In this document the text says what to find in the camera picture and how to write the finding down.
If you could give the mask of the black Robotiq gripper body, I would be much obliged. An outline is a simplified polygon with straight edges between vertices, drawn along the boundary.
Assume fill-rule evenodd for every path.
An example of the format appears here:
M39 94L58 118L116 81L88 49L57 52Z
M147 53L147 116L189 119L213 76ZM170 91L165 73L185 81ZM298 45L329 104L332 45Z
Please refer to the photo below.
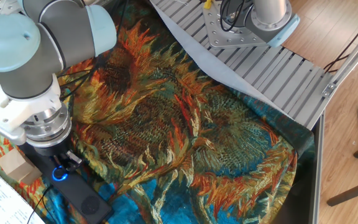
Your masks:
M35 151L42 156L58 156L60 154L66 154L72 147L70 138L66 138L64 141L49 147L34 147Z

